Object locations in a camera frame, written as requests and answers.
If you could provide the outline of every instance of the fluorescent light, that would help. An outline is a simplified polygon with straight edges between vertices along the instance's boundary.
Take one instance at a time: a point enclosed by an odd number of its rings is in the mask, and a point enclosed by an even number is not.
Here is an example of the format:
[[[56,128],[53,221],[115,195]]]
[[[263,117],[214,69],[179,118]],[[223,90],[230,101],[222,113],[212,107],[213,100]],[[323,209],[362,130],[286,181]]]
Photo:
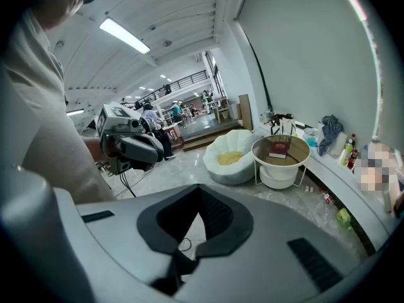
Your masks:
[[[119,26],[112,19],[106,19],[100,25],[100,29],[106,31],[107,33],[110,33],[112,36],[115,36],[121,41],[127,43],[129,46],[133,47],[142,54],[150,52],[149,47],[147,47],[144,43],[138,40],[134,35],[129,33],[126,29],[123,29],[123,27]]]
[[[69,111],[66,114],[68,116],[72,116],[73,114],[82,114],[83,112],[84,112],[84,109],[80,109],[80,110]]]

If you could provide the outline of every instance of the railing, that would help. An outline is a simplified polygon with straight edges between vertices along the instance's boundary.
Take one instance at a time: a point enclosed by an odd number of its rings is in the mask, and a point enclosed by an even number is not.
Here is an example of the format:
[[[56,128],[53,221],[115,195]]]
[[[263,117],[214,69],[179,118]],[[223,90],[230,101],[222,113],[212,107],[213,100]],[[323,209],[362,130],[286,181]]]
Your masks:
[[[159,88],[158,90],[149,93],[143,98],[140,98],[136,102],[139,103],[140,105],[143,105],[148,102],[156,101],[159,98],[164,97],[165,95],[168,95],[174,91],[180,90],[181,88],[187,88],[190,85],[206,80],[208,76],[206,75],[206,71],[201,71],[195,74],[192,74],[190,76],[187,76],[185,78],[182,78],[181,80],[171,82],[170,84],[170,90],[167,91],[164,87]]]

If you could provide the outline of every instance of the blue shirt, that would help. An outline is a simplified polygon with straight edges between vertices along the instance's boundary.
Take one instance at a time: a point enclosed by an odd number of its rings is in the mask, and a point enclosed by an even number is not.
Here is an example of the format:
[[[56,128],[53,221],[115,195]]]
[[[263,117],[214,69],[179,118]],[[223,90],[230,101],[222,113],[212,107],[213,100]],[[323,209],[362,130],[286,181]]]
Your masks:
[[[180,116],[180,114],[179,114],[180,112],[181,112],[181,109],[179,108],[178,105],[176,105],[176,106],[174,107],[173,111],[172,111],[172,116],[173,116],[173,117],[179,117],[179,116]]]

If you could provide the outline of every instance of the stairs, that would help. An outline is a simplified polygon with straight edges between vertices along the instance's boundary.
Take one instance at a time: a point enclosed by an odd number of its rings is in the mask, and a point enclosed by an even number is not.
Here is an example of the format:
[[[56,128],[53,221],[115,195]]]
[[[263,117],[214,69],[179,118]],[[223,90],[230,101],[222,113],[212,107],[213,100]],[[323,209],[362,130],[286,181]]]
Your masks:
[[[188,152],[189,150],[201,148],[204,146],[208,146],[212,144],[216,138],[227,134],[230,130],[233,129],[242,129],[242,127],[238,123],[233,123],[231,125],[222,125],[217,126],[216,129],[212,129],[207,132],[201,132],[197,135],[184,138],[184,147],[182,148],[184,152]]]

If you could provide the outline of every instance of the green object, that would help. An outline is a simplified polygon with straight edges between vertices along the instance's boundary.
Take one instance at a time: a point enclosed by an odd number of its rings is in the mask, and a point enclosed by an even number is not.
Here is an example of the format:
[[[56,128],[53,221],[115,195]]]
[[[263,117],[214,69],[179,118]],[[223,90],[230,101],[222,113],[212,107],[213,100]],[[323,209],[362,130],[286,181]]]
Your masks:
[[[352,150],[354,150],[354,146],[352,145],[352,139],[349,139],[348,143],[345,145],[345,152],[344,152],[343,158],[341,160],[341,165],[343,165],[343,166],[348,165]]]
[[[337,214],[336,218],[340,225],[348,230],[351,229],[351,216],[349,215],[346,208],[341,209]]]

